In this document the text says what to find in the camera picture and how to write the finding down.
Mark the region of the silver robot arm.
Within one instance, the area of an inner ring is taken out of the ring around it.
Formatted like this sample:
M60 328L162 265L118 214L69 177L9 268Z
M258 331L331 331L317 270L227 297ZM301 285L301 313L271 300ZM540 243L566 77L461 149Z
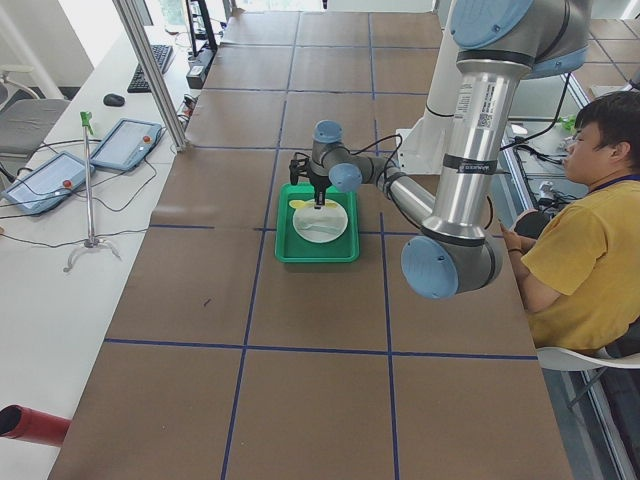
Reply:
M518 84L571 72L585 61L588 1L455 1L423 117L402 137L402 153L439 176L435 193L415 182L400 155L353 154L341 126L319 122L308 160L290 165L314 199L327 189L376 186L420 229L401 266L419 295L448 298L490 284L504 250L481 223L501 140Z

